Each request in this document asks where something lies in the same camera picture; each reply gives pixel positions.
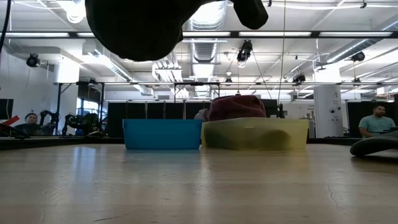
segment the table surface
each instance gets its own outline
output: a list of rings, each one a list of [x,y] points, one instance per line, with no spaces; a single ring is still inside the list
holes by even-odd
[[[397,223],[398,152],[0,152],[0,223]]]

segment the black cable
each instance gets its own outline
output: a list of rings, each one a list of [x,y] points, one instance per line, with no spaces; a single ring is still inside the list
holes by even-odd
[[[4,39],[6,38],[8,22],[10,20],[10,13],[11,13],[11,0],[7,0],[6,20],[4,21],[4,26],[2,27],[1,38],[0,38],[0,54],[2,51],[2,46],[4,45]]]

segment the person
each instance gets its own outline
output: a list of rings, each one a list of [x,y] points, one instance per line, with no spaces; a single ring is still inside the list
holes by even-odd
[[[37,115],[29,113],[25,116],[25,124],[15,126],[16,129],[28,135],[41,135],[40,125],[37,124]]]
[[[200,110],[194,117],[194,119],[202,120],[203,122],[209,121],[209,109]]]
[[[383,106],[375,106],[372,115],[362,118],[359,122],[359,132],[364,138],[378,136],[396,126],[391,118],[384,116],[385,114],[386,109]]]

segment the ceiling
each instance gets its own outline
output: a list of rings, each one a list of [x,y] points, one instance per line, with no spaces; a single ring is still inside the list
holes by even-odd
[[[284,11],[284,1],[273,0],[272,7],[268,7],[269,20],[267,24],[261,27],[261,30],[283,30],[285,18],[285,30],[374,30],[377,25],[383,23],[393,16],[397,16],[398,1],[396,0],[373,0],[368,1],[369,5],[379,6],[395,6],[395,7],[366,7],[360,9],[363,0],[289,0],[286,2],[288,6],[312,7],[313,9],[291,9]],[[329,9],[314,10],[317,7],[327,6],[358,6],[351,9]],[[10,31],[79,31],[90,32],[90,28],[86,19],[78,24],[72,24],[67,20],[67,13],[63,9],[43,9],[43,7],[59,8],[55,1],[15,1],[12,5]],[[3,23],[6,3],[4,0],[0,2],[0,23]],[[226,20],[223,27],[224,30],[247,30],[241,25],[231,3],[227,8]],[[82,61],[80,76],[95,77],[99,81],[113,82],[116,80],[115,75],[107,67],[100,63],[88,60],[86,55],[82,54],[82,45],[84,39],[12,39],[10,46],[12,49],[23,49],[27,47],[59,47],[60,49],[72,54],[74,57]],[[236,63],[236,51],[240,48],[243,39],[226,39],[226,43],[219,44],[218,56],[213,75],[213,81],[223,82],[226,78],[226,72],[232,72],[234,82],[261,82],[260,71],[264,78],[270,82],[278,82],[281,77],[291,78],[296,71],[290,73],[293,68],[300,65],[307,59],[314,59],[317,54],[329,54],[340,47],[350,43],[352,39],[319,39],[318,48],[316,39],[251,39],[253,44],[253,52],[255,57],[249,58],[244,68],[238,69]],[[392,50],[398,49],[398,41],[396,39],[386,39],[373,45],[366,50],[366,60],[377,57],[389,50],[391,53],[381,57],[369,60],[361,65],[356,65],[352,69],[352,62],[339,62],[341,77],[343,80],[352,80],[354,73],[356,75],[375,71],[398,61],[398,52]],[[179,43],[174,52],[176,53],[178,64],[182,67],[182,77],[187,80],[192,77],[191,55],[189,44]],[[143,82],[153,82],[152,62],[133,62],[130,60],[121,60],[116,55],[112,55],[113,60],[122,65],[131,73],[135,80]],[[313,70],[312,62],[303,65],[302,70],[307,74],[307,80],[312,79]],[[394,77],[398,75],[397,70],[390,70],[387,73],[380,73],[371,77],[367,81],[377,82],[386,77]]]

